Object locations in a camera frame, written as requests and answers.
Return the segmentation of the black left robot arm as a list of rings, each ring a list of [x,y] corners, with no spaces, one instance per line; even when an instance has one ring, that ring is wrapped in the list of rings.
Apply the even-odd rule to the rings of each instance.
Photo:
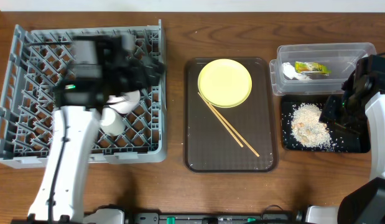
[[[23,223],[82,223],[83,194],[103,109],[110,96],[158,85],[165,65],[150,56],[136,57],[126,38],[77,35],[75,54],[64,77],[53,88],[53,140],[44,177]]]

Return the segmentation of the wooden chopstick with pattern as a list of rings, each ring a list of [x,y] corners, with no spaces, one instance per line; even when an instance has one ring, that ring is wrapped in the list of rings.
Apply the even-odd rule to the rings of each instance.
[[[252,147],[252,145],[250,145],[250,143],[248,143],[247,140],[245,140],[245,138],[242,137],[242,135],[220,114],[220,112],[217,109],[215,109],[215,111],[218,113],[220,118],[222,118],[223,121],[230,127],[232,132],[242,142],[242,144],[246,145],[255,154],[256,157],[259,157],[260,156],[259,153]]]

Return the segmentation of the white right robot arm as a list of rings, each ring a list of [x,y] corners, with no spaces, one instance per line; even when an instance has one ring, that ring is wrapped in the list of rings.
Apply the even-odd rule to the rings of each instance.
[[[385,223],[385,80],[365,77],[346,81],[341,106],[346,115],[363,115],[369,124],[369,182],[346,196],[337,207],[310,206],[306,223]]]

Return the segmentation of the small pale green cup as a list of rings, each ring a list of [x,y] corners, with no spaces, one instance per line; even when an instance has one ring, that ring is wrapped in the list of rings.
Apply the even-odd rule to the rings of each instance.
[[[100,125],[103,132],[110,136],[122,134],[126,127],[121,115],[112,108],[103,109]]]

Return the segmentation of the green snack wrapper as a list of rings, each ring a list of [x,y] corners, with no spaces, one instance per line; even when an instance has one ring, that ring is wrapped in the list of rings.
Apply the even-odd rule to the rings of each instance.
[[[325,65],[317,62],[295,62],[295,71],[303,74],[319,73],[329,75],[331,73]]]

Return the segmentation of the yellow plate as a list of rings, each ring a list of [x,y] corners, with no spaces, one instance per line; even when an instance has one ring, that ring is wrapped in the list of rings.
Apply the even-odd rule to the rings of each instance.
[[[198,75],[202,97],[219,108],[243,103],[251,93],[253,81],[248,69],[231,59],[216,59],[206,64]]]

